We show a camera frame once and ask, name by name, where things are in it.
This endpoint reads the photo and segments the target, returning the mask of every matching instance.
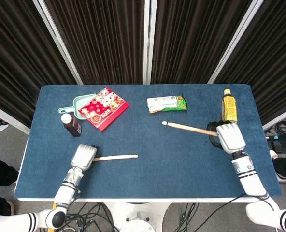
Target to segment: red box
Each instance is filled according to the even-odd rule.
[[[79,109],[79,112],[100,131],[103,131],[128,106],[128,102],[109,88],[105,88],[89,104]]]

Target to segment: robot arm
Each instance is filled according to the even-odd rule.
[[[77,186],[81,181],[82,171],[87,170],[98,148],[80,144],[71,160],[69,169],[54,198],[56,209],[45,209],[39,213],[15,216],[0,216],[0,232],[34,232],[38,228],[57,229],[65,221],[66,213]]]
[[[260,181],[249,155],[243,152],[246,143],[237,124],[216,128],[224,151],[232,155],[232,164],[245,193],[258,198],[246,206],[248,218],[256,224],[286,231],[286,210],[280,210]]]

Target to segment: blue tabletop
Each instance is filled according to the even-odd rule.
[[[63,127],[58,108],[76,96],[109,87],[130,103],[103,132],[80,121],[82,135]],[[98,156],[138,154],[137,159],[94,162],[84,172],[82,198],[217,198],[244,193],[231,156],[211,145],[208,136],[165,127],[162,121],[206,128],[221,119],[223,91],[238,105],[238,125],[257,173],[271,196],[281,191],[249,85],[84,85],[43,86],[31,125],[17,183],[17,198],[54,198],[71,168],[79,144],[97,145]],[[188,110],[149,114],[146,98],[183,95]]]

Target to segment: dark curtain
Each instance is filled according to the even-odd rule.
[[[32,1],[0,1],[0,109],[31,126],[39,90],[76,84]]]
[[[151,83],[207,83],[250,2],[158,0]]]
[[[286,0],[265,0],[216,83],[250,84],[262,124],[286,111]]]
[[[142,84],[144,0],[45,0],[84,84]]]

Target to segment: plastic bottle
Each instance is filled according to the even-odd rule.
[[[70,132],[70,134],[74,137],[81,136],[82,127],[74,116],[63,114],[61,116],[61,121],[64,123],[64,127]]]
[[[238,122],[238,112],[235,98],[231,95],[230,89],[225,89],[224,98],[221,102],[221,119],[223,121]]]

